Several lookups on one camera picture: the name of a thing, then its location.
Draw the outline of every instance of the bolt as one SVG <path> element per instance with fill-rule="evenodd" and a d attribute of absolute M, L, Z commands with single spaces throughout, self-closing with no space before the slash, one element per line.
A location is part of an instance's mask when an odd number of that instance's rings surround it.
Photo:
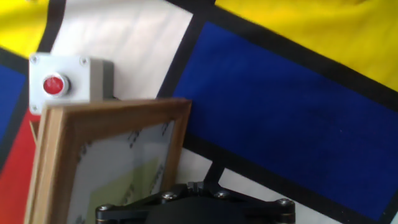
<path fill-rule="evenodd" d="M 220 190 L 219 192 L 217 192 L 217 193 L 214 195 L 214 197 L 220 198 L 220 199 L 224 199 L 224 198 L 226 198 L 226 197 L 228 197 L 228 196 L 229 196 L 229 192 L 226 191 L 226 190 Z"/>
<path fill-rule="evenodd" d="M 32 63 L 37 63 L 37 61 L 39 60 L 36 56 L 31 56 L 30 57 L 30 62 L 32 62 Z"/>
<path fill-rule="evenodd" d="M 80 58 L 80 65 L 85 65 L 87 63 L 87 59 Z"/>
<path fill-rule="evenodd" d="M 280 205 L 283 205 L 283 206 L 285 206 L 285 205 L 290 205 L 291 203 L 293 203 L 292 200 L 287 199 L 287 198 L 279 199 L 279 200 L 277 200 L 276 202 L 278 202 Z"/>
<path fill-rule="evenodd" d="M 176 199 L 177 196 L 173 192 L 165 192 L 162 194 L 162 198 L 165 200 L 173 200 L 173 199 Z"/>
<path fill-rule="evenodd" d="M 110 209 L 112 207 L 113 207 L 113 205 L 111 205 L 111 204 L 105 204 L 105 205 L 99 206 L 98 210 L 105 211 L 105 210 L 108 210 L 108 209 Z"/>

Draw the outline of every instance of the red button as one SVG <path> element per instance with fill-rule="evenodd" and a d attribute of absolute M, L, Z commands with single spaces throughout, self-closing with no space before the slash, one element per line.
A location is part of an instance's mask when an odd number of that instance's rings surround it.
<path fill-rule="evenodd" d="M 56 95 L 63 90 L 64 85 L 62 79 L 58 77 L 49 77 L 44 81 L 43 88 L 48 94 Z"/>

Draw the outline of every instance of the yellow fabric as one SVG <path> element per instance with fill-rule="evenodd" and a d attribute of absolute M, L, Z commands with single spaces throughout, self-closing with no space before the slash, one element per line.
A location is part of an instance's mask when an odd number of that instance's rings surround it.
<path fill-rule="evenodd" d="M 22 57 L 37 50 L 49 0 L 0 0 L 0 47 Z"/>
<path fill-rule="evenodd" d="M 398 91 L 398 0 L 217 0 L 216 5 Z"/>

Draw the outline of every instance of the picture frame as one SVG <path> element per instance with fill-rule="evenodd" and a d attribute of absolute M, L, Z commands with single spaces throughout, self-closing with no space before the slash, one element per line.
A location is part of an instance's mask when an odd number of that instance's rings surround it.
<path fill-rule="evenodd" d="M 171 121 L 174 127 L 160 189 L 173 186 L 190 108 L 191 101 L 181 98 L 48 106 L 40 120 L 24 223 L 67 222 L 85 142 Z"/>

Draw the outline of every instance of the black stripe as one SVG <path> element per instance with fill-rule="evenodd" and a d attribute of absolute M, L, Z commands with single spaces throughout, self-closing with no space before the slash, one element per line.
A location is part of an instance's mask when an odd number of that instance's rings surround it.
<path fill-rule="evenodd" d="M 58 32 L 62 25 L 63 15 L 65 13 L 66 0 L 50 0 L 47 12 L 47 24 L 38 52 L 50 52 L 57 38 Z"/>
<path fill-rule="evenodd" d="M 203 181 L 206 183 L 218 183 L 224 170 L 225 168 L 223 166 L 219 165 L 217 162 L 213 162 Z"/>
<path fill-rule="evenodd" d="M 209 4 L 203 4 L 198 1 L 170 0 L 169 2 L 194 13 L 194 16 L 169 68 L 158 97 L 171 97 L 173 95 L 174 89 L 178 85 L 178 81 L 190 58 L 195 42 L 200 35 L 203 23 L 209 21 L 256 45 L 307 67 L 387 108 L 398 111 L 398 93 L 396 91 L 338 62 L 306 49 L 289 39 L 216 6 L 210 6 Z M 398 191 L 385 209 L 380 220 L 376 222 L 191 134 L 187 134 L 184 147 L 341 223 L 388 224 L 398 211 Z"/>
<path fill-rule="evenodd" d="M 7 157 L 12 149 L 15 137 L 18 134 L 19 127 L 21 126 L 22 120 L 24 119 L 28 105 L 28 60 L 21 58 L 20 56 L 14 55 L 7 50 L 0 49 L 0 65 L 10 68 L 22 75 L 26 76 L 24 86 L 19 95 L 18 102 L 14 108 L 14 111 L 10 117 L 10 121 L 7 125 L 6 132 L 0 142 L 0 173 L 4 164 L 6 163 Z"/>
<path fill-rule="evenodd" d="M 205 22 L 206 20 L 202 16 L 192 17 L 187 31 L 185 31 L 184 37 L 174 55 L 174 59 L 166 74 L 163 84 L 157 94 L 158 97 L 171 97 L 173 95 L 174 89 L 177 87 L 178 81 L 185 69 L 185 65 L 188 63 L 189 56 L 193 51 Z"/>
<path fill-rule="evenodd" d="M 0 65 L 11 68 L 16 72 L 19 72 L 21 75 L 25 75 L 26 78 L 28 77 L 28 60 L 2 48 L 0 48 Z"/>

